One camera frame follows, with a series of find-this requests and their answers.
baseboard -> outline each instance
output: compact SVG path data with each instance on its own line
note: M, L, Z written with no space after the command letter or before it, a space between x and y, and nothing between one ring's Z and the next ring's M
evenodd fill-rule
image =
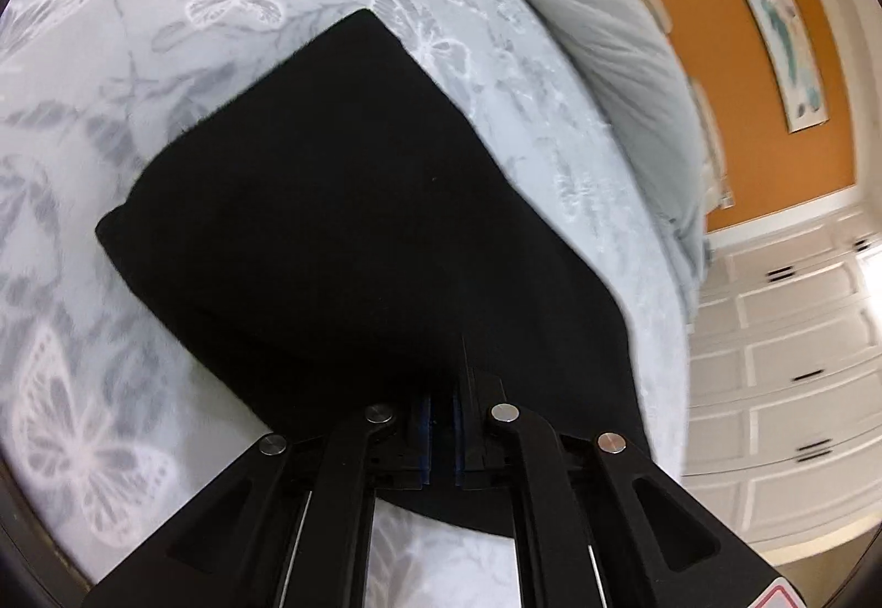
M707 239L715 250L720 247L731 247L733 244L746 243L761 238L763 235L770 235L773 232L798 225L801 222L808 222L826 214L835 213L861 200L863 200L863 189L857 185L851 185L801 205L788 207L779 213L757 217L756 220L741 222L730 228L718 229L716 232L711 232Z

round metal pivot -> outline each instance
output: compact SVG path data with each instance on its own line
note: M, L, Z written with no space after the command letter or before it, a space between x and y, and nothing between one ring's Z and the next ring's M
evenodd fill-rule
M364 418L371 423L386 423L394 413L388 404L373 404L364 410Z
M597 439L597 445L601 451L605 451L607 454L620 454L628 446L624 437L612 432L603 434L600 439Z
M497 422L513 422L519 416L520 412L514 404L497 404L491 409L491 417Z
M288 442L280 434L268 434L260 439L260 452L267 456L278 456L288 448Z

bed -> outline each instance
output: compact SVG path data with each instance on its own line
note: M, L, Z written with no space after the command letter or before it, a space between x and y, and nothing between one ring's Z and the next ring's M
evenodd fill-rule
M654 458L679 476L688 362L675 281L609 125L524 0L12 0L0 22L0 443L91 580L266 431L131 295L94 226L171 139L359 8L619 300ZM377 93L394 101L395 78ZM35 427L51 441L29 439ZM517 605L513 542L378 504L367 605L478 596Z

painting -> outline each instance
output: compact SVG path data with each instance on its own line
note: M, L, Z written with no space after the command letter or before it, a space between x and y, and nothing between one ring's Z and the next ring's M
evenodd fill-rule
M829 119L809 35L794 0L747 0L775 68L790 132Z

folded black garment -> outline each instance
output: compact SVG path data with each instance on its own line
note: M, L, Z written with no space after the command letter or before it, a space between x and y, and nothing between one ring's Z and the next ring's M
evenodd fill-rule
M648 452L619 306L367 10L175 140L96 232L131 290L290 439L436 388L465 353L559 432ZM455 498L396 502L510 532Z

